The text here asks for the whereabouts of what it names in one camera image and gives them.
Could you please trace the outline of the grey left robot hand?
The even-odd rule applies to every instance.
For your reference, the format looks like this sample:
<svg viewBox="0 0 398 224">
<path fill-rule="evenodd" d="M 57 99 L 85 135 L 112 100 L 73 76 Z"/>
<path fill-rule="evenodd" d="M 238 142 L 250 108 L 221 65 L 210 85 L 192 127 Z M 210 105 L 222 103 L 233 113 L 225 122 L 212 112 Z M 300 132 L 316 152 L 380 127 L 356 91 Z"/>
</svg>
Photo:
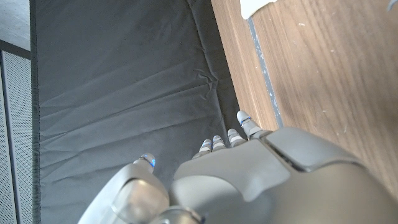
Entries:
<svg viewBox="0 0 398 224">
<path fill-rule="evenodd" d="M 169 188 L 143 154 L 100 190 L 80 223 L 396 223 L 397 200 L 346 150 L 245 111 L 228 143 L 207 139 Z"/>
</svg>

